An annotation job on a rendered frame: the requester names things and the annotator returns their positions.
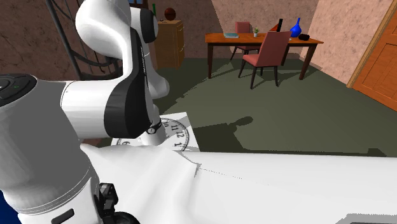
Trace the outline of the clock face patterned robot stand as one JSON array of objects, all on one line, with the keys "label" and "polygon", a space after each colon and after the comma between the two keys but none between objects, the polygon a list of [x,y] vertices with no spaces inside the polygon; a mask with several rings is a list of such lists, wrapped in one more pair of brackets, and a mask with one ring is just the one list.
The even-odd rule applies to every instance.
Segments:
[{"label": "clock face patterned robot stand", "polygon": [[187,112],[160,115],[160,118],[160,139],[152,142],[159,143],[163,140],[159,146],[174,151],[200,151]]}]

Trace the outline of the bed with white sheet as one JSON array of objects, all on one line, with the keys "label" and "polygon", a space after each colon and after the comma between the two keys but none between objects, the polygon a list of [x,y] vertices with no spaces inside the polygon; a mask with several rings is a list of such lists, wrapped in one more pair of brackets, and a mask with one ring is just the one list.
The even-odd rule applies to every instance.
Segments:
[{"label": "bed with white sheet", "polygon": [[397,224],[397,158],[81,149],[141,224]]}]

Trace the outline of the black spiral staircase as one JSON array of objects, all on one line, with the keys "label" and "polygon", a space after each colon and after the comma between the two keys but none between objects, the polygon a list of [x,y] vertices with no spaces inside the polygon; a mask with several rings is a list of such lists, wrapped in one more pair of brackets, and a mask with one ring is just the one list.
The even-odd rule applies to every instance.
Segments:
[{"label": "black spiral staircase", "polygon": [[[45,2],[48,7],[48,10],[50,12],[50,15],[53,19],[53,22],[57,28],[57,31],[60,35],[62,43],[66,49],[66,52],[69,56],[71,65],[80,80],[84,80],[84,81],[85,80],[111,80],[111,79],[115,79],[115,78],[118,78],[121,76],[122,67],[119,66],[120,59],[104,56],[104,59],[106,61],[104,63],[101,63],[101,62],[99,62],[97,52],[93,51],[96,61],[90,60],[87,57],[85,47],[83,46],[83,42],[79,36],[78,36],[78,40],[79,40],[80,46],[83,50],[83,55],[79,54],[78,52],[74,51],[71,48],[71,45],[69,44],[69,42],[67,40],[67,36],[64,32],[62,24],[61,24],[59,17],[57,15],[58,12],[63,14],[63,16],[65,16],[71,22],[71,26],[74,29],[75,33],[78,34],[77,30],[76,30],[76,26],[75,26],[75,18],[72,16],[72,13],[71,13],[70,7],[67,3],[67,0],[63,0],[63,2],[66,5],[66,8],[67,8],[67,13],[57,4],[57,2],[55,0],[45,0]],[[84,62],[88,66],[90,73],[82,72],[78,63],[77,63],[77,60]]]}]

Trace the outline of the light wooden cabinet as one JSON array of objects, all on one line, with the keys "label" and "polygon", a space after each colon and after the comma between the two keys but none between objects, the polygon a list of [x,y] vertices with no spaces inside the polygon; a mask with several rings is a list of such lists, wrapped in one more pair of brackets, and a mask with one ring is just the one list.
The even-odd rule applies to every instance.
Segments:
[{"label": "light wooden cabinet", "polygon": [[176,20],[176,11],[167,8],[165,20],[158,22],[158,36],[154,42],[157,68],[178,69],[185,57],[184,24]]}]

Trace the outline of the brown wooden table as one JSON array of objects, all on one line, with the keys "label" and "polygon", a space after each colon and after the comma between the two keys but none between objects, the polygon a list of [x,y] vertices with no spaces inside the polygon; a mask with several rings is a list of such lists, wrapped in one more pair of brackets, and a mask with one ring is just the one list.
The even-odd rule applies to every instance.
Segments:
[{"label": "brown wooden table", "polygon": [[[207,65],[209,79],[211,79],[212,76],[212,58],[214,46],[260,46],[266,36],[266,33],[259,33],[258,37],[254,37],[253,33],[238,33],[238,35],[238,38],[225,38],[223,33],[205,34],[205,42],[207,43]],[[303,62],[303,67],[299,76],[299,79],[302,80],[318,44],[323,44],[323,42],[312,38],[309,38],[307,41],[300,40],[298,38],[291,38],[282,58],[281,65],[284,65],[288,51],[291,47],[307,47],[308,50],[306,58]]]}]

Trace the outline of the red chair with dark legs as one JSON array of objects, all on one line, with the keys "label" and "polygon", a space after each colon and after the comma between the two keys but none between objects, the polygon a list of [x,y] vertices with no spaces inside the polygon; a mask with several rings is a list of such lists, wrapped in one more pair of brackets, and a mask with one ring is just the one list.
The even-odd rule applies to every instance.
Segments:
[{"label": "red chair with dark legs", "polygon": [[[252,26],[249,22],[236,22],[235,23],[235,32],[236,33],[252,33]],[[247,55],[251,50],[260,51],[259,46],[235,46],[233,49],[233,53],[230,59],[233,59],[237,49],[241,49],[244,55]]]},{"label": "red chair with dark legs", "polygon": [[260,75],[263,74],[264,67],[274,69],[275,85],[278,87],[278,67],[281,66],[285,51],[291,37],[291,31],[286,32],[268,32],[261,44],[260,51],[257,54],[247,54],[242,58],[242,65],[238,77],[240,78],[246,63],[251,64],[254,69],[251,76],[250,89],[253,89],[254,78],[258,68],[261,69]]}]

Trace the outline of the orange wooden door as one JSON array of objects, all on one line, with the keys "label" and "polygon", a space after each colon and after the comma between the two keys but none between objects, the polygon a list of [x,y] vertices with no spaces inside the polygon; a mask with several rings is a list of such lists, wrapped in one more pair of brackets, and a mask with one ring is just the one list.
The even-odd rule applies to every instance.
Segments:
[{"label": "orange wooden door", "polygon": [[347,83],[397,111],[397,0],[393,0]]}]

